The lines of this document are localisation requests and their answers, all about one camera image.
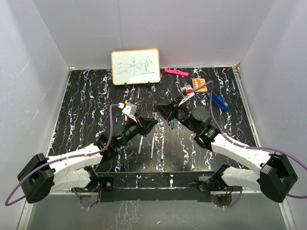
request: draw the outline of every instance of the blue stapler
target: blue stapler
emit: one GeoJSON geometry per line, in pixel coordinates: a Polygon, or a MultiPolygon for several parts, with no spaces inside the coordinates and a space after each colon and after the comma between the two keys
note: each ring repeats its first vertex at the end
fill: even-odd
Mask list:
{"type": "Polygon", "coordinates": [[[213,89],[212,101],[224,111],[228,109],[227,102],[225,102],[224,98],[219,93],[217,93],[215,89],[213,89]]]}

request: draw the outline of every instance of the black marble surface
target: black marble surface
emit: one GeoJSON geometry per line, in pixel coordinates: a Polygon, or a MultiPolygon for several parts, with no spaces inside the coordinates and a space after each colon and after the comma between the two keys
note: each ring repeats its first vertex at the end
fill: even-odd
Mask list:
{"type": "MultiPolygon", "coordinates": [[[[213,112],[223,129],[234,139],[248,145],[255,141],[242,103],[232,68],[177,68],[189,72],[189,77],[165,74],[161,69],[161,82],[152,84],[151,89],[143,85],[115,86],[112,72],[103,70],[75,70],[71,72],[67,90],[52,139],[49,155],[60,155],[83,148],[99,137],[109,126],[109,106],[119,102],[136,104],[137,113],[154,117],[154,102],[169,102],[180,93],[180,87],[191,84],[192,78],[212,80],[215,89],[229,104],[222,111],[215,104],[213,112]]],[[[196,93],[187,102],[188,108],[203,105],[207,109],[209,99],[204,93],[196,93]]],[[[125,117],[115,108],[113,117],[123,123],[125,117]]],[[[97,172],[182,172],[216,171],[222,164],[234,167],[242,165],[206,149],[200,148],[193,140],[194,135],[175,121],[171,130],[158,114],[158,134],[155,137],[153,160],[150,160],[154,130],[143,139],[142,153],[137,155],[141,136],[133,138],[118,156],[96,167],[97,172]],[[160,161],[162,136],[165,137],[165,160],[160,161]]]]}

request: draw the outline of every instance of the white backdrop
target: white backdrop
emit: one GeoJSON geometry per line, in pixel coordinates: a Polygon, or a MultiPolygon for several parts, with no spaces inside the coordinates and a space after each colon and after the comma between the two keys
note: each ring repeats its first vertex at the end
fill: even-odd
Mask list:
{"type": "MultiPolygon", "coordinates": [[[[275,1],[241,64],[243,88],[263,146],[307,164],[307,2],[275,1]]],[[[294,195],[307,195],[307,173],[293,163],[294,195]]],[[[307,200],[288,198],[298,230],[307,226],[307,200]]]]}
{"type": "Polygon", "coordinates": [[[0,0],[0,50],[0,229],[15,230],[25,200],[4,202],[27,162],[48,149],[69,68],[31,0],[0,0]]]}
{"type": "Polygon", "coordinates": [[[114,50],[158,48],[161,67],[241,62],[274,0],[34,0],[64,59],[111,67],[114,50]]]}

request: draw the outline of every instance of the whiteboard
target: whiteboard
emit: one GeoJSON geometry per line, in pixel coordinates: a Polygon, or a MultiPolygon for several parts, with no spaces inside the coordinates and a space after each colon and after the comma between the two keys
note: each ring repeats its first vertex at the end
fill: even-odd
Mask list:
{"type": "Polygon", "coordinates": [[[160,82],[159,50],[140,49],[111,53],[113,84],[160,82]]]}

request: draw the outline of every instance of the whiteboard frame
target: whiteboard frame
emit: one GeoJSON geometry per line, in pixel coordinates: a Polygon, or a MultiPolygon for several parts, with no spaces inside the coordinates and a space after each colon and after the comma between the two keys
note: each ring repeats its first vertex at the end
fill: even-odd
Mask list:
{"type": "MultiPolygon", "coordinates": [[[[125,84],[115,84],[113,78],[113,61],[112,61],[112,54],[116,52],[129,52],[129,51],[143,51],[143,50],[156,50],[158,51],[158,64],[159,64],[159,81],[151,81],[150,83],[159,83],[161,81],[161,71],[160,71],[160,53],[157,48],[152,49],[132,49],[132,50],[117,50],[111,52],[111,68],[112,68],[112,82],[114,85],[125,85],[125,84]]],[[[127,85],[134,85],[134,84],[147,84],[148,82],[135,82],[135,83],[127,83],[127,85]]]]}

